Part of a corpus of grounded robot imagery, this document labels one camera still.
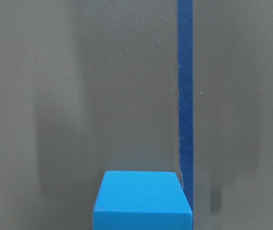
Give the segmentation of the blue block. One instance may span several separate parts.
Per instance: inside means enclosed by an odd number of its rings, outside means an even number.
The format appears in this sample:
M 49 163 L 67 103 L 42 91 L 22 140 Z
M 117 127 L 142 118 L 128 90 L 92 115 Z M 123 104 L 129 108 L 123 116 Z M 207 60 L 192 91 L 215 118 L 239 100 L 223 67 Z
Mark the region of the blue block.
M 95 230 L 191 230 L 193 212 L 174 172 L 106 171 L 92 226 Z

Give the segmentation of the brown paper table cover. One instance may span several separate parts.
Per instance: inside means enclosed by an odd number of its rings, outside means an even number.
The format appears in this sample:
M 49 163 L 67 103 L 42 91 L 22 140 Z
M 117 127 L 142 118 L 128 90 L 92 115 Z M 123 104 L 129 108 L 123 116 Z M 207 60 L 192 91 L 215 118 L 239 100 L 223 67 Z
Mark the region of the brown paper table cover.
M 273 230 L 273 0 L 0 0 L 0 230 L 92 229 L 107 170 Z

